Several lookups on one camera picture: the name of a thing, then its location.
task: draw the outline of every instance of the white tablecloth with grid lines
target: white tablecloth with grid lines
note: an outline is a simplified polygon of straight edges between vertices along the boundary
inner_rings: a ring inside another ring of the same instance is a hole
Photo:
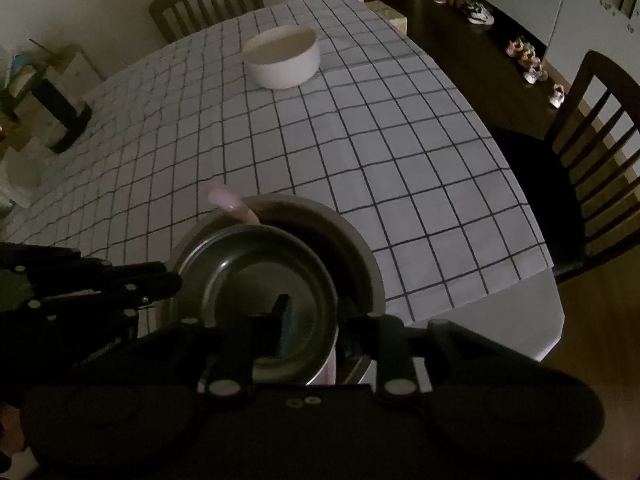
[[[286,91],[244,73],[241,45],[277,25],[318,34],[321,69]],[[411,323],[551,265],[535,218],[478,115],[436,63],[357,0],[259,9],[170,44],[87,96],[94,116],[48,164],[12,242],[114,264],[166,261],[211,206],[294,193],[340,212],[374,251],[387,309]]]

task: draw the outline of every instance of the chair backrest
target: chair backrest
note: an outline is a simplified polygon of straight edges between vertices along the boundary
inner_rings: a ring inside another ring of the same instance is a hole
[[[566,126],[594,77],[606,90],[579,126],[567,132]],[[600,130],[594,132],[590,126],[607,102],[609,106],[614,104],[616,110]],[[588,51],[545,136],[545,142],[553,147],[567,169],[582,207],[588,267],[602,264],[640,244],[640,217],[636,217],[640,202],[633,195],[640,184],[640,177],[633,170],[640,160],[640,148],[629,153],[629,148],[638,140],[639,126],[638,83],[608,57]]]
[[[193,2],[200,16],[196,16]],[[171,43],[178,40],[178,32],[180,37],[188,36],[204,27],[262,7],[262,0],[154,0],[149,5],[149,14],[167,43]]]

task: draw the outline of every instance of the checkered tablecloth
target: checkered tablecloth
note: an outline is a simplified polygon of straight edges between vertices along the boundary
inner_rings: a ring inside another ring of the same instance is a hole
[[[244,73],[241,45],[316,30],[321,69],[286,91]],[[207,181],[340,212],[374,251],[387,309],[421,320],[551,265],[513,173],[436,63],[357,0],[250,12],[170,44],[87,96],[87,131],[46,167],[12,242],[114,264],[162,260],[211,209]]]

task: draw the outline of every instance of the wooden chair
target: wooden chair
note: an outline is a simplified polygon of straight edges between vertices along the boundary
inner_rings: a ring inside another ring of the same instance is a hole
[[[594,77],[606,92],[576,121],[578,104]],[[619,107],[596,132],[592,123],[611,97]],[[622,129],[630,127],[611,140],[609,134],[625,113]],[[538,220],[558,281],[640,244],[640,202],[634,194],[640,177],[629,176],[640,148],[627,158],[616,155],[639,125],[640,86],[615,62],[591,50],[543,140],[489,128]]]
[[[203,26],[210,27],[215,23],[222,22],[229,18],[234,18],[240,14],[248,12],[249,10],[261,9],[264,7],[262,0],[251,0],[251,2],[247,0],[236,0],[237,7],[234,6],[232,0],[222,0],[222,2],[219,0],[209,0],[210,7],[207,9],[204,0],[195,1],[200,10],[201,18],[196,17],[196,13],[194,12],[189,0],[154,0],[153,3],[149,5],[149,14],[151,14],[151,17],[156,22],[160,33],[164,36],[165,40],[167,40],[167,43],[178,40],[178,35],[172,29],[169,21],[164,15],[165,11],[171,10],[182,36],[188,36],[193,32],[202,30]],[[178,4],[182,4],[182,6],[184,6],[190,26],[194,30],[190,30],[190,27],[185,21],[184,14],[178,10]]]

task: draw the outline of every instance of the wooden floor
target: wooden floor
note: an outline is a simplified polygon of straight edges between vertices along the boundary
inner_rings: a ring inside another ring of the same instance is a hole
[[[504,54],[513,23],[491,30],[431,0],[383,0],[408,17],[408,35],[465,95],[488,125],[538,138],[555,111],[551,82],[527,85]],[[560,343],[545,359],[592,385],[606,425],[587,462],[611,480],[640,478],[640,247],[560,285],[566,314]]]

